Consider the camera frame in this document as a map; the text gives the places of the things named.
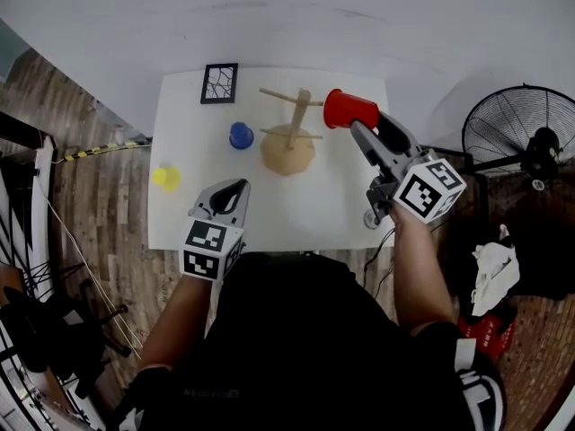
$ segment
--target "wooden mug tree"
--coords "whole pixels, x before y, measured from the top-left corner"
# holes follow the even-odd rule
[[[299,89],[297,99],[265,88],[260,88],[260,92],[296,105],[291,123],[271,129],[261,129],[261,132],[266,133],[261,142],[261,156],[264,164],[283,176],[305,171],[315,157],[314,139],[323,139],[323,137],[312,136],[302,129],[302,121],[308,106],[321,107],[323,102],[311,101],[312,94],[303,88]]]

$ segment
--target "blue cup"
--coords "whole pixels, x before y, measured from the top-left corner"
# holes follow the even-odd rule
[[[230,144],[237,150],[244,150],[253,143],[253,131],[241,121],[230,127]]]

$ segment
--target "yellow black tape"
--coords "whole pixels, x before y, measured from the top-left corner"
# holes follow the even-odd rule
[[[138,148],[138,147],[149,146],[149,145],[150,145],[149,142],[132,142],[132,141],[125,142],[124,144],[121,144],[121,145],[107,144],[107,145],[102,145],[100,147],[93,147],[90,150],[84,150],[83,152],[78,152],[77,154],[66,155],[60,161],[61,162],[72,162],[73,160],[85,158],[86,156],[90,156],[93,154],[104,154],[104,153],[112,152],[114,150],[124,150],[127,148]]]

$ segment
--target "black chair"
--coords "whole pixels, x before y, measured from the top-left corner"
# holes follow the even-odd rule
[[[87,279],[80,285],[82,300],[54,294],[45,303],[5,287],[10,303],[0,308],[0,320],[26,368],[44,372],[50,367],[63,382],[75,374],[78,378],[75,394],[81,399],[88,395],[110,362],[102,360],[106,347],[124,357],[131,353],[128,347],[106,337],[102,331],[103,324],[128,308],[121,305],[116,312],[96,319],[85,295],[91,284]]]

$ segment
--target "red object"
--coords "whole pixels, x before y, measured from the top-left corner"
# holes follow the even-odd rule
[[[498,335],[502,322],[492,314],[487,314],[479,322],[469,326],[460,316],[457,327],[467,339],[477,339],[479,351],[491,359],[496,359],[509,349],[515,332],[515,321],[513,321],[503,334]]]
[[[373,129],[379,121],[379,108],[372,101],[366,101],[351,94],[332,90],[323,105],[323,121],[328,128],[350,128],[354,120],[361,121]]]

